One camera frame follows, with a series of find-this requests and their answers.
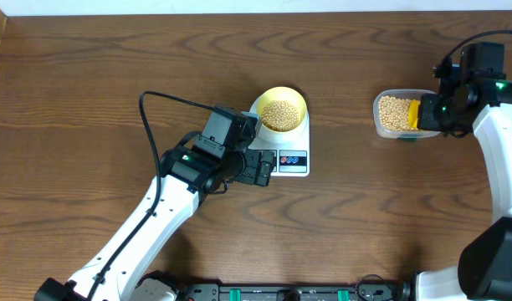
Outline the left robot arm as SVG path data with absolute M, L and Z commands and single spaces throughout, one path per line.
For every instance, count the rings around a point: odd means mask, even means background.
M 34 301 L 146 299 L 140 286 L 146 270 L 207 196 L 225 193 L 232 181 L 269 184 L 275 155 L 247 148 L 252 140 L 240 137 L 229 150 L 199 131 L 186 134 L 157 160 L 141 203 L 107 244 L 66 283 L 46 279 Z

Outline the pale yellow bowl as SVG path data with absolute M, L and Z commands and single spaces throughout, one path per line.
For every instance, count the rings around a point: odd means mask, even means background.
M 302 94 L 299 93 L 295 89 L 292 89 L 289 87 L 284 87 L 284 86 L 268 89 L 262 95 L 259 96 L 259 98 L 256 100 L 256 103 L 255 103 L 255 111 L 256 111 L 256 114 L 260 117 L 260 119 L 262 119 L 261 114 L 263 112 L 264 107 L 267 106 L 268 103 L 270 103 L 273 100 L 283 100 L 283 101 L 290 102 L 292 105 L 294 105 L 300 112 L 300 122 L 296 128 L 294 128 L 293 130 L 290 130 L 290 131 L 286 131 L 286 132 L 278 132 L 278 131 L 271 130 L 271 129 L 267 128 L 262 121 L 263 127 L 265 129 L 269 130 L 270 132 L 276 133 L 279 135 L 286 135 L 286 134 L 292 135 L 294 133 L 301 132 L 304 129 L 305 124 L 308 121 L 308 117 L 309 117 L 307 104 L 306 104 L 305 99 L 302 96 Z

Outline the yellow measuring scoop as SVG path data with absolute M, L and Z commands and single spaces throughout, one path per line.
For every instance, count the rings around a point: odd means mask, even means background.
M 420 101 L 414 99 L 410 106 L 408 111 L 408 125 L 410 128 L 417 130 L 417 123 L 418 123 L 418 110 L 419 110 Z

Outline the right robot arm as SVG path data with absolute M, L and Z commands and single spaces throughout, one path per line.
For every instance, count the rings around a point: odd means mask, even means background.
M 512 82 L 475 79 L 436 105 L 438 122 L 471 133 L 484 155 L 492 224 L 458 264 L 416 276 L 416 300 L 512 300 Z

